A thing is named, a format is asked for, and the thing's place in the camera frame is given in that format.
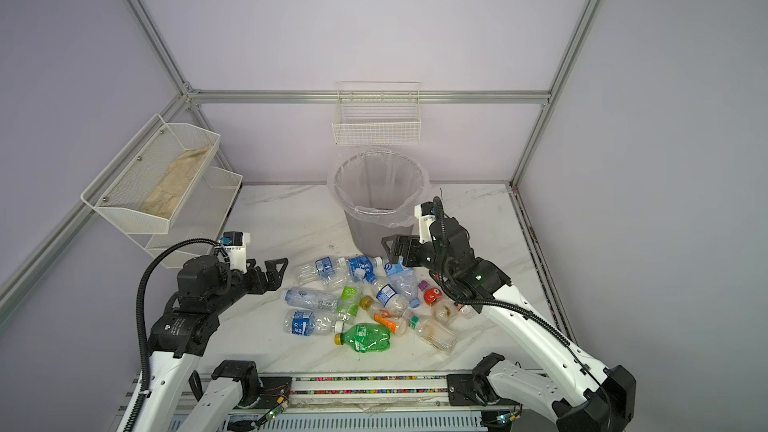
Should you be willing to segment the crushed bottle blue label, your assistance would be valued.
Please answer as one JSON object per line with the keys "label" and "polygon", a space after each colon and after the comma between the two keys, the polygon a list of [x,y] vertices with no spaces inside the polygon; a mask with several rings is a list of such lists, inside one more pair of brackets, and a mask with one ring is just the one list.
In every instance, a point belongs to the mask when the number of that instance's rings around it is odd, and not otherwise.
{"label": "crushed bottle blue label", "polygon": [[358,255],[346,260],[349,276],[353,282],[371,282],[376,277],[378,269],[383,267],[381,257]]}

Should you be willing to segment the bottle green label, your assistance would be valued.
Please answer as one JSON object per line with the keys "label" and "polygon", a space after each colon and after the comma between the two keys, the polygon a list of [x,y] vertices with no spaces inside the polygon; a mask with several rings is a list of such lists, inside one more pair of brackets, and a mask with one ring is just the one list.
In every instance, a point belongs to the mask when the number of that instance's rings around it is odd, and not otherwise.
{"label": "bottle green label", "polygon": [[337,306],[337,318],[344,323],[351,323],[356,319],[362,292],[357,286],[345,286],[342,290]]}

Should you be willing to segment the clear bottle green cap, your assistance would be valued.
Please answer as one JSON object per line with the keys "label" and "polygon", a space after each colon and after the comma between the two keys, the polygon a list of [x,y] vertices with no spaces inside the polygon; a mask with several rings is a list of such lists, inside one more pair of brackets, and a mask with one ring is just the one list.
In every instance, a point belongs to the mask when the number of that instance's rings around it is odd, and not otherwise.
{"label": "clear bottle green cap", "polygon": [[410,319],[409,326],[418,338],[436,350],[446,354],[450,354],[453,351],[457,336],[435,319],[413,316]]}

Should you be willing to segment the green plastic bottle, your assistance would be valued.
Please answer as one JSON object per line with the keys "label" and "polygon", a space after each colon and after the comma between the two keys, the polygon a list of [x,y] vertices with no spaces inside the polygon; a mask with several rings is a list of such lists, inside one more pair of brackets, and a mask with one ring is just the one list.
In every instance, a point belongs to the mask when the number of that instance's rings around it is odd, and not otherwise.
{"label": "green plastic bottle", "polygon": [[349,346],[357,353],[384,352],[391,346],[391,333],[381,324],[357,324],[334,336],[337,346]]}

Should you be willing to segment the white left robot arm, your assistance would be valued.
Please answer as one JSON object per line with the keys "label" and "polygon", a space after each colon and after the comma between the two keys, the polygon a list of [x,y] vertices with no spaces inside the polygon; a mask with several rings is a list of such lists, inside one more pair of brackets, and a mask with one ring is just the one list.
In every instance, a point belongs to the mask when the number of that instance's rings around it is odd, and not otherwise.
{"label": "white left robot arm", "polygon": [[220,315],[246,295],[278,290],[289,261],[268,260],[262,270],[253,259],[244,272],[213,255],[188,260],[177,275],[176,307],[146,328],[137,319],[140,380],[121,419],[120,431],[166,431],[185,386],[199,398],[182,428],[215,431],[236,408],[258,404],[264,390],[253,361],[226,359],[214,369],[203,390],[193,377]]}

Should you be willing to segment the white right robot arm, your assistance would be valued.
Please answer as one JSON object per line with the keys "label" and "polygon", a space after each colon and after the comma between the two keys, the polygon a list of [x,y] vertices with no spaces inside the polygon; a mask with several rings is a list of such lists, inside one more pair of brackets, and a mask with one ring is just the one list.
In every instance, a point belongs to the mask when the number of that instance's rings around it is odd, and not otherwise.
{"label": "white right robot arm", "polygon": [[550,324],[506,273],[475,255],[456,219],[427,215],[418,234],[391,235],[381,244],[389,260],[427,269],[454,302],[486,316],[541,367],[536,374],[499,355],[483,359],[474,378],[480,401],[509,399],[560,431],[623,431],[630,424],[634,376],[606,366]]}

